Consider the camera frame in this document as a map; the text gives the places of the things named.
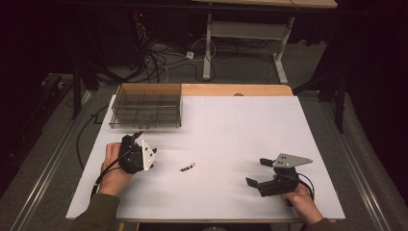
hand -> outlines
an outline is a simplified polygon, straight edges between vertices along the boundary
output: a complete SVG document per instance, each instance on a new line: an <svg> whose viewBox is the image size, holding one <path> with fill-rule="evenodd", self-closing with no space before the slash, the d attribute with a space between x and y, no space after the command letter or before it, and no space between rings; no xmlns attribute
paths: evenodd
<svg viewBox="0 0 408 231"><path fill-rule="evenodd" d="M105 161L102 164L101 171L103 171L108 165L117 159L119 149L120 142L109 143L106 145L106 156ZM110 169L112 170L102 178L98 193L118 196L126 187L133 174L126 173L122 168L120 168L119 163L115 163Z"/></svg>
<svg viewBox="0 0 408 231"><path fill-rule="evenodd" d="M297 216L308 226L323 219L318 207L309 195L309 191L302 184L298 184L294 192L281 194L281 199L283 201L290 200Z"/></svg>

white tabletop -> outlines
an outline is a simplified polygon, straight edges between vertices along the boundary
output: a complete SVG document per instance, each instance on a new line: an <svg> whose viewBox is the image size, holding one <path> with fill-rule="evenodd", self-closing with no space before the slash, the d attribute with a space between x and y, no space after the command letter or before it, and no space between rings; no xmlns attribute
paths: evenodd
<svg viewBox="0 0 408 231"><path fill-rule="evenodd" d="M87 209L106 144L137 132L111 129L111 117L109 110L67 218ZM154 167L138 172L121 194L120 220L295 221L293 208L278 195L261 197L245 182L245 177L271 180L273 169L261 166L259 159L274 160L281 152L313 160L297 172L313 181L316 203L326 218L344 218L297 97L183 96L182 127L145 130L139 143L141 139L158 148L157 157ZM191 163L192 169L179 170Z"/></svg>

sleeve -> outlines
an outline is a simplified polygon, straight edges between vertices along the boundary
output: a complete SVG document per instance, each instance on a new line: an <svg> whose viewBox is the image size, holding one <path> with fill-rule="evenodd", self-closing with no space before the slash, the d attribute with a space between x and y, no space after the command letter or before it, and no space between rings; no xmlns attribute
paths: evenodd
<svg viewBox="0 0 408 231"><path fill-rule="evenodd" d="M322 219L316 224L310 226L310 231L339 231L337 224L330 222L327 218Z"/></svg>
<svg viewBox="0 0 408 231"><path fill-rule="evenodd" d="M116 210L119 202L120 199L116 196L95 194L86 211L73 220L69 230L115 231Z"/></svg>

silver metal bracket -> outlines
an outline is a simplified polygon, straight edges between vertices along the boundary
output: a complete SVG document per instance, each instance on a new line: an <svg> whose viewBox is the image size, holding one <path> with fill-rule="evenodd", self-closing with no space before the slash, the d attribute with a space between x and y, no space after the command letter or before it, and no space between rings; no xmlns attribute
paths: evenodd
<svg viewBox="0 0 408 231"><path fill-rule="evenodd" d="M153 165L156 154L145 140L141 140L141 152L143 154L143 170L147 171Z"/></svg>
<svg viewBox="0 0 408 231"><path fill-rule="evenodd" d="M273 167L282 167L282 168L290 168L290 167L298 167L307 164L311 164L313 161L308 158L298 157L289 155L286 153L281 153L273 162Z"/></svg>

metal rail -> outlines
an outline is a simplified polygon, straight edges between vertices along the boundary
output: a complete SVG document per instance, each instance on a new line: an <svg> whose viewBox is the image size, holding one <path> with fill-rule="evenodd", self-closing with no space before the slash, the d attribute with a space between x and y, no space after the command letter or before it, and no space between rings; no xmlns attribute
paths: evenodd
<svg viewBox="0 0 408 231"><path fill-rule="evenodd" d="M336 134L339 142L344 151L344 162L347 165L350 175L356 184L357 190L360 192L360 195L363 199L364 204L367 207L367 210L370 214L370 217L373 221L373 224L378 231L388 231L392 230L384 213L382 212L375 193L372 191L371 186L369 185L366 176L358 165L358 162L354 158L354 153L348 145L347 140L344 137L344 134L341 134L337 129L336 124L334 123L333 113L331 112L330 106L328 104L322 104L323 112L327 117L333 132Z"/></svg>
<svg viewBox="0 0 408 231"><path fill-rule="evenodd" d="M14 224L11 228L12 231L25 230L28 223L31 220L34 212L36 211L37 206L42 200L51 180L60 165L61 160L64 157L65 149L71 141L71 137L75 132L75 128L78 123L81 121L82 116L84 115L86 108L89 106L93 95L87 91L82 99L82 104L85 106L76 119L71 120L67 129L65 130L63 137L60 139L60 142L57 145L54 153L52 154L48 164L46 165L44 171L36 182L33 190L31 191L29 197L27 198L23 208L18 214L17 218L14 221Z"/></svg>

